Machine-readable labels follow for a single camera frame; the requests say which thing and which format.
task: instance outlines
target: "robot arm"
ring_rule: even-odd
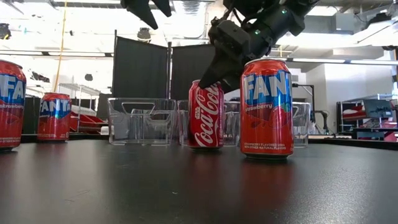
[[[153,16],[146,19],[135,12],[134,6],[143,7],[138,2],[148,0],[121,0],[122,6],[140,17],[144,22],[153,26]],[[158,6],[166,0],[153,0]],[[228,8],[227,12],[220,19],[214,18],[211,21],[209,38],[215,46],[215,57],[200,80],[201,88],[221,82],[225,93],[239,88],[239,78],[243,72],[244,65],[254,59],[269,55],[272,46],[285,35],[291,32],[299,35],[304,30],[304,16],[318,3],[319,0],[224,0],[223,4]],[[164,9],[168,4],[162,4],[159,9]],[[229,21],[229,14],[238,10],[245,19],[240,26]]]

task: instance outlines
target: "can lid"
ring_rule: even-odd
[[[250,63],[253,63],[253,62],[260,62],[260,61],[263,61],[263,60],[274,60],[274,61],[276,60],[276,61],[280,61],[280,62],[286,63],[286,60],[283,60],[281,58],[266,57],[266,58],[259,58],[259,59],[251,60],[250,62],[246,63],[244,66],[249,65]]]
[[[20,66],[20,65],[18,65],[18,64],[16,64],[16,63],[14,63],[14,62],[9,62],[9,61],[7,61],[7,60],[3,60],[3,59],[0,59],[0,62],[6,62],[6,63],[10,63],[10,64],[12,64],[12,65],[16,65],[16,66],[18,66],[20,69],[22,69],[22,66]]]
[[[69,94],[66,93],[54,93],[54,92],[46,92],[44,94],[58,94],[58,95],[65,95],[65,96],[69,96]]]

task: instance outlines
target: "fanta can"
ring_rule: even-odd
[[[46,93],[40,101],[37,139],[41,141],[68,140],[71,106],[69,95]]]
[[[282,60],[245,65],[241,77],[241,152],[254,159],[293,154],[292,75]]]
[[[26,77],[22,67],[0,60],[0,151],[21,143]]]

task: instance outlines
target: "red soda can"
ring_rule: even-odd
[[[224,145],[224,92],[219,83],[201,89],[192,82],[188,98],[188,146],[194,150],[217,150]]]
[[[69,139],[69,95],[46,93],[40,101],[37,139],[41,141],[66,141]]]
[[[292,75],[281,60],[247,63],[241,77],[241,152],[256,159],[293,154]]]
[[[22,67],[0,60],[0,151],[21,143],[26,77]]]

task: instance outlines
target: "coca-cola can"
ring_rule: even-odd
[[[224,92],[219,83],[201,89],[192,82],[188,99],[188,146],[194,150],[217,150],[224,145]]]

